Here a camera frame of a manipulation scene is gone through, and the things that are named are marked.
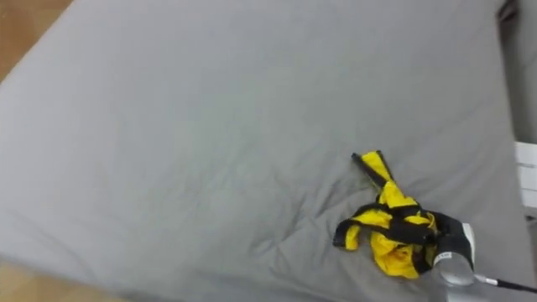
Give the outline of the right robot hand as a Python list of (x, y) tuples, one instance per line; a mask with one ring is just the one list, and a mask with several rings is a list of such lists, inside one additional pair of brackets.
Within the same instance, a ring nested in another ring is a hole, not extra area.
[(462, 256), (473, 271), (475, 251), (470, 225), (440, 212), (429, 211), (429, 214), (434, 219), (435, 231), (425, 224), (394, 218), (389, 224), (386, 237), (420, 247), (411, 256), (411, 264), (418, 275), (430, 271), (440, 261), (441, 255), (448, 252)]

